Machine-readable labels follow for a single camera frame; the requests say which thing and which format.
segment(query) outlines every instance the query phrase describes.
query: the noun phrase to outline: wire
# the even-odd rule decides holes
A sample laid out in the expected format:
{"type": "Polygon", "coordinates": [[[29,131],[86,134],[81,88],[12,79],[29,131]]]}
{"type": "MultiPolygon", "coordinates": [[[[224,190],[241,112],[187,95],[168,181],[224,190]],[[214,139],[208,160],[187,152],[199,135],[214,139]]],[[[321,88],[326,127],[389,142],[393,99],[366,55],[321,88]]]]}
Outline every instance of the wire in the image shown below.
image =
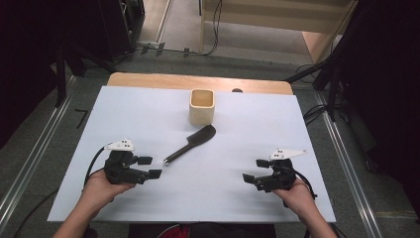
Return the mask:
{"type": "Polygon", "coordinates": [[[334,230],[334,232],[336,233],[337,237],[340,237],[340,234],[342,234],[344,238],[347,238],[346,234],[344,234],[344,232],[343,232],[343,231],[341,231],[341,230],[339,229],[339,227],[338,227],[336,224],[334,224],[334,223],[330,223],[330,226],[333,228],[333,230],[334,230]]]}
{"type": "Polygon", "coordinates": [[[343,84],[339,83],[339,87],[337,90],[337,99],[340,99],[340,110],[339,110],[339,116],[342,118],[346,123],[349,123],[349,117],[347,116],[347,113],[345,111],[345,107],[347,105],[346,97],[344,96],[344,89],[343,84]]]}
{"type": "MultiPolygon", "coordinates": [[[[128,57],[128,55],[123,55],[123,56],[115,57],[114,59],[119,59],[119,58],[122,58],[122,59],[120,59],[120,60],[112,63],[111,66],[116,66],[116,65],[120,64],[121,62],[123,62],[124,60],[126,60],[127,57],[128,57]]],[[[83,61],[83,64],[86,66],[86,68],[98,68],[98,67],[101,67],[101,66],[99,66],[97,64],[90,64],[91,62],[93,62],[93,61],[92,60],[84,60],[83,61]]]]}
{"type": "Polygon", "coordinates": [[[90,177],[90,171],[92,171],[92,167],[93,167],[93,165],[95,164],[96,159],[98,159],[99,155],[100,155],[103,151],[104,151],[104,148],[102,147],[102,148],[101,148],[101,149],[100,149],[100,150],[96,153],[95,157],[93,158],[92,162],[90,163],[89,169],[87,169],[87,172],[86,172],[86,177],[84,178],[84,183],[83,183],[83,186],[85,186],[85,185],[86,185],[86,183],[87,183],[87,181],[89,180],[89,177],[90,177]]]}
{"type": "MultiPolygon", "coordinates": [[[[104,148],[102,147],[95,155],[95,157],[93,158],[92,162],[90,163],[89,169],[87,170],[86,173],[86,177],[84,179],[84,184],[83,186],[86,185],[87,181],[90,178],[90,171],[93,168],[93,165],[96,162],[96,159],[98,159],[99,155],[104,151],[104,148]]],[[[19,226],[18,230],[16,231],[15,235],[13,236],[14,238],[19,238],[21,236],[22,230],[26,224],[26,222],[29,220],[29,218],[35,213],[35,211],[41,206],[43,205],[48,199],[50,199],[51,197],[53,197],[57,192],[58,192],[59,188],[56,188],[52,193],[50,193],[49,195],[47,195],[40,203],[38,203],[31,211],[30,213],[25,217],[25,219],[22,221],[21,225],[19,226]]]]}
{"type": "MultiPolygon", "coordinates": [[[[295,71],[294,71],[294,73],[297,73],[302,67],[304,67],[304,66],[315,66],[315,64],[303,64],[303,65],[301,65],[301,66],[299,66],[295,71]]],[[[305,81],[305,80],[303,80],[303,78],[299,78],[299,80],[300,81],[302,81],[302,82],[304,82],[304,83],[312,83],[311,81],[305,81]]]]}
{"type": "Polygon", "coordinates": [[[301,174],[300,172],[296,171],[295,169],[291,169],[288,167],[280,167],[281,170],[286,170],[286,171],[290,171],[290,172],[294,172],[295,174],[297,174],[300,179],[303,180],[303,182],[306,183],[306,185],[309,188],[309,191],[311,192],[312,198],[315,200],[315,198],[318,196],[317,194],[315,194],[314,189],[312,188],[311,182],[309,182],[308,178],[306,178],[303,174],[301,174]]]}
{"type": "MultiPolygon", "coordinates": [[[[151,48],[147,48],[147,50],[148,51],[155,51],[155,52],[182,53],[182,54],[189,54],[189,55],[192,55],[192,56],[210,56],[210,55],[212,55],[214,52],[216,52],[218,44],[219,44],[219,24],[220,24],[220,16],[222,15],[222,5],[223,5],[222,0],[219,0],[219,3],[217,4],[216,9],[214,11],[213,32],[214,32],[215,40],[214,40],[213,48],[208,53],[195,53],[195,52],[188,52],[187,53],[185,51],[178,51],[178,50],[151,49],[151,48]]],[[[144,51],[144,49],[145,48],[137,48],[132,53],[116,57],[116,59],[121,58],[121,57],[132,56],[132,55],[135,55],[137,53],[142,53],[144,51]]]]}
{"type": "Polygon", "coordinates": [[[214,31],[214,37],[215,37],[213,48],[210,50],[210,52],[203,54],[203,56],[210,56],[217,50],[217,45],[219,44],[219,23],[220,23],[220,16],[222,15],[222,5],[223,5],[222,0],[220,0],[216,6],[216,10],[214,11],[214,15],[213,15],[213,31],[214,31]],[[217,19],[217,26],[216,26],[215,21],[216,21],[217,9],[219,9],[219,16],[217,19]]]}
{"type": "Polygon", "coordinates": [[[328,111],[330,109],[338,109],[341,110],[342,104],[335,104],[333,108],[329,108],[328,105],[322,104],[322,105],[316,105],[309,109],[304,115],[303,120],[305,121],[305,125],[308,126],[313,121],[315,121],[323,112],[328,111]]]}
{"type": "Polygon", "coordinates": [[[48,199],[50,199],[51,197],[53,197],[57,192],[58,192],[59,188],[56,188],[52,193],[50,193],[49,195],[47,195],[42,201],[40,201],[40,203],[38,203],[30,212],[29,214],[25,217],[25,219],[22,221],[21,225],[19,226],[18,230],[16,231],[15,235],[13,236],[14,238],[19,238],[21,236],[22,230],[26,224],[26,222],[29,220],[29,218],[35,213],[35,211],[41,206],[43,205],[48,199]]]}

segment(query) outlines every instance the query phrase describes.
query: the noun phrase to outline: knife handle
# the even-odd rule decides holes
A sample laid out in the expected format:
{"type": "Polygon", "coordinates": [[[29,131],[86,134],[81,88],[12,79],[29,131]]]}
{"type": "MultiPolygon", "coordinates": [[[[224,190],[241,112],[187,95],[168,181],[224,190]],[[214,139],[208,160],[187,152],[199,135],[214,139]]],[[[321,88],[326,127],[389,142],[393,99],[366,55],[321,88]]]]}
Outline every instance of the knife handle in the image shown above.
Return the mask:
{"type": "Polygon", "coordinates": [[[185,154],[185,152],[189,151],[193,146],[191,146],[190,144],[182,147],[181,149],[179,149],[178,151],[176,151],[175,153],[173,153],[172,155],[168,156],[166,159],[164,159],[164,164],[168,165],[169,163],[171,163],[172,161],[174,161],[176,158],[182,156],[183,154],[185,154]]]}

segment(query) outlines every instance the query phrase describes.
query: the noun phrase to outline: white paper sheet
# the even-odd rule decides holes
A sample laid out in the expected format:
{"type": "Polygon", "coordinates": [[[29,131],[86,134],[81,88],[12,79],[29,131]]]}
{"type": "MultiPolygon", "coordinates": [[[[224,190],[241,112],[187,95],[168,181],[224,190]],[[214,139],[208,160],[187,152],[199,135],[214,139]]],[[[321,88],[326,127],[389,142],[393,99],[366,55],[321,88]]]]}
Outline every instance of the white paper sheet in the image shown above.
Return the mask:
{"type": "MultiPolygon", "coordinates": [[[[173,163],[163,160],[187,144],[200,127],[188,122],[189,90],[102,87],[55,199],[48,221],[63,221],[79,199],[87,168],[97,151],[131,139],[136,156],[154,158],[147,171],[159,179],[137,185],[104,207],[98,221],[120,222],[293,222],[297,216],[273,193],[257,191],[242,174],[272,174],[258,168],[276,149],[307,150],[292,158],[318,194],[328,222],[334,212],[295,96],[216,91],[216,135],[173,163]]],[[[92,171],[104,166],[104,151],[92,171]]]]}

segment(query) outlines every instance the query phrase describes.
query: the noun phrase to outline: tripod leg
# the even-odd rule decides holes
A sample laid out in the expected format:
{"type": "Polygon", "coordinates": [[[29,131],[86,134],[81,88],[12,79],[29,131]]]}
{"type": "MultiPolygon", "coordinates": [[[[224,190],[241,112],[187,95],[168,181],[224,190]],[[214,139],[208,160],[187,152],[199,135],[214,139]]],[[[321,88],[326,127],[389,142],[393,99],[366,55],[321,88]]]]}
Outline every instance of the tripod leg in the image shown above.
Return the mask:
{"type": "Polygon", "coordinates": [[[74,75],[84,76],[86,66],[81,60],[80,55],[69,44],[62,45],[62,56],[74,75]]]}
{"type": "Polygon", "coordinates": [[[336,118],[334,116],[334,107],[336,106],[337,91],[338,91],[339,83],[340,83],[340,73],[341,73],[340,69],[336,66],[335,71],[334,71],[334,77],[333,77],[333,80],[331,81],[330,93],[328,95],[328,101],[327,101],[328,115],[330,116],[333,122],[336,121],[336,118]]]}
{"type": "Polygon", "coordinates": [[[108,63],[106,63],[103,59],[98,58],[97,56],[95,56],[94,54],[92,54],[91,52],[89,52],[88,50],[82,48],[81,46],[79,46],[76,43],[70,43],[70,45],[82,56],[86,56],[88,57],[90,60],[94,61],[96,64],[98,64],[99,66],[105,68],[105,70],[109,71],[109,73],[114,73],[117,71],[117,69],[115,69],[113,66],[109,65],[108,63]]]}
{"type": "Polygon", "coordinates": [[[64,57],[62,55],[62,46],[59,46],[56,51],[56,89],[57,89],[57,99],[55,107],[61,105],[62,100],[66,96],[65,90],[65,67],[64,67],[64,57]]]}

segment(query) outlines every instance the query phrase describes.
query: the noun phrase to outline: floor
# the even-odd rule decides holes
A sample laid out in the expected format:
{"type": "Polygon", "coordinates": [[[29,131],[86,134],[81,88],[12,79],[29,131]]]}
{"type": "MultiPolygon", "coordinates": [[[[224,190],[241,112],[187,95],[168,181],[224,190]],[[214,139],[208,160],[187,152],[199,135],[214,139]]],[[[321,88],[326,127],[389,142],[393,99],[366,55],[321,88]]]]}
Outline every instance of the floor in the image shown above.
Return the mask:
{"type": "MultiPolygon", "coordinates": [[[[161,20],[151,20],[155,24],[153,27],[145,22],[139,41],[140,46],[157,47],[164,43],[166,50],[184,51],[185,48],[189,48],[191,51],[198,51],[197,29],[200,21],[198,1],[145,0],[145,6],[152,12],[149,19],[161,18],[161,20]],[[162,10],[162,7],[168,7],[167,11],[162,10]]],[[[206,52],[214,43],[211,23],[206,24],[205,35],[206,52]]],[[[130,72],[189,73],[282,80],[301,69],[300,65],[312,63],[300,32],[232,24],[220,25],[219,45],[213,56],[214,58],[183,59],[181,55],[171,53],[164,53],[160,57],[148,53],[142,57],[127,58],[117,68],[130,72]],[[233,35],[239,36],[238,40],[232,40],[233,35]]],[[[69,101],[65,116],[61,119],[59,126],[54,129],[54,136],[50,138],[48,147],[43,151],[43,159],[35,165],[38,168],[32,174],[31,181],[26,184],[27,189],[21,201],[16,204],[9,223],[6,227],[0,227],[2,228],[0,237],[12,237],[23,217],[34,207],[34,204],[59,186],[83,129],[82,127],[76,129],[82,118],[82,114],[77,110],[91,108],[100,87],[106,84],[108,76],[101,68],[90,68],[84,78],[77,79],[73,98],[69,101]]],[[[292,84],[302,114],[318,104],[310,84],[303,82],[310,80],[313,80],[313,77],[309,75],[292,84]]],[[[0,168],[1,196],[6,194],[20,168],[24,166],[24,161],[36,145],[38,135],[43,132],[44,125],[49,122],[53,113],[54,97],[55,94],[52,92],[15,133],[10,143],[0,150],[0,157],[4,162],[4,167],[0,168]]],[[[326,119],[320,117],[308,126],[308,133],[332,198],[338,226],[349,237],[420,237],[419,226],[415,224],[415,215],[407,198],[401,192],[400,186],[387,176],[370,173],[365,167],[362,152],[352,131],[343,121],[338,120],[337,126],[340,128],[342,140],[376,217],[380,234],[368,235],[368,225],[363,222],[362,215],[358,212],[355,195],[349,189],[348,179],[326,127],[326,119]]],[[[42,206],[26,225],[22,237],[51,236],[59,224],[45,222],[50,209],[50,204],[42,206]]],[[[97,224],[95,228],[101,231],[100,237],[121,237],[115,234],[127,232],[127,226],[124,224],[97,224]]],[[[304,233],[304,227],[301,224],[276,224],[275,228],[278,237],[303,237],[304,233]]]]}

